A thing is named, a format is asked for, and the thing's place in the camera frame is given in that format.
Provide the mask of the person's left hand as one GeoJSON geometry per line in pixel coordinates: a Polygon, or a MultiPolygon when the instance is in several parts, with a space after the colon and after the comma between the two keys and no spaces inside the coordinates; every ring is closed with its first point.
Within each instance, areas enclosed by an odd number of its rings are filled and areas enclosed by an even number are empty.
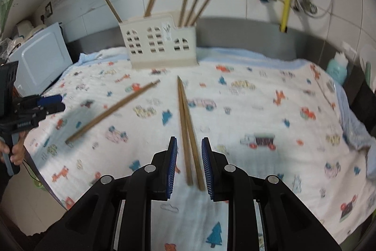
{"type": "Polygon", "coordinates": [[[22,131],[19,133],[19,140],[18,142],[13,145],[13,148],[10,150],[8,145],[4,142],[4,140],[1,138],[0,141],[0,152],[1,152],[1,162],[4,163],[4,154],[9,154],[12,152],[12,156],[10,157],[10,161],[16,165],[19,166],[24,160],[25,157],[25,147],[24,142],[26,139],[28,132],[22,131]]]}

